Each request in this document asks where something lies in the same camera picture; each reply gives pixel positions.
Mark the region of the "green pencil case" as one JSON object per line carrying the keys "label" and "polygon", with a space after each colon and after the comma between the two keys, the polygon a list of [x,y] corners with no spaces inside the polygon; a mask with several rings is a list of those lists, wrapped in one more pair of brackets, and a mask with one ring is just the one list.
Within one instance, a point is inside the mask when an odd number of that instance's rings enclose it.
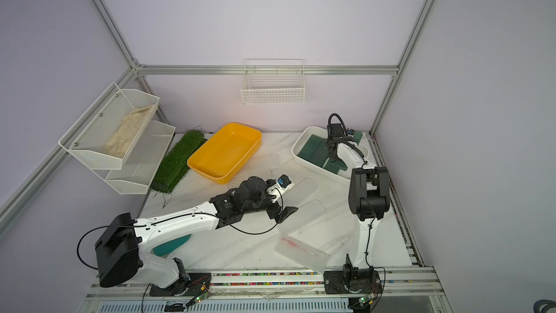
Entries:
{"label": "green pencil case", "polygon": [[327,140],[323,139],[315,147],[314,153],[309,158],[311,164],[316,165],[319,168],[324,167],[326,161],[329,159],[329,150],[326,147]]}
{"label": "green pencil case", "polygon": [[353,139],[354,141],[359,144],[363,138],[363,132],[355,130],[353,131]]}
{"label": "green pencil case", "polygon": [[347,166],[342,160],[328,159],[324,165],[324,169],[332,174],[340,175],[341,172],[347,170]]}
{"label": "green pencil case", "polygon": [[324,139],[321,137],[311,135],[299,151],[298,157],[301,159],[305,159],[306,161],[310,161],[319,149],[319,146],[321,145],[323,140]]}

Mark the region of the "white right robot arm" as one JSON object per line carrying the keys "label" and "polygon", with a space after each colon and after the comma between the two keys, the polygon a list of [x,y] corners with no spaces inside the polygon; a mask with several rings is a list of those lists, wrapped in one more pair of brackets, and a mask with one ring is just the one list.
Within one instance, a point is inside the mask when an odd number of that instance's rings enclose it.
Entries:
{"label": "white right robot arm", "polygon": [[325,147],[330,159],[343,162],[351,169],[347,201],[356,217],[353,248],[346,254],[341,272],[325,272],[325,291],[378,296],[383,291],[383,282],[373,266],[372,248],[379,223],[390,209],[389,172],[385,167],[371,166],[359,149],[353,131],[343,121],[327,124]]}

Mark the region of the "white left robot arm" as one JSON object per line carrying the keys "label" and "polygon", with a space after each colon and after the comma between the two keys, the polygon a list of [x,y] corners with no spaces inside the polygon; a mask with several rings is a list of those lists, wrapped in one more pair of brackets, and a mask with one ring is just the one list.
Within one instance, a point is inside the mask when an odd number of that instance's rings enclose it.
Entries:
{"label": "white left robot arm", "polygon": [[194,233],[234,228],[246,214],[264,212],[279,225],[297,211],[283,201],[293,187],[286,175],[267,181],[252,176],[189,210],[139,219],[129,213],[118,215],[100,228],[103,233],[95,243],[99,285],[111,288],[141,281],[167,289],[185,282],[188,275],[182,260],[158,256],[156,247]]}

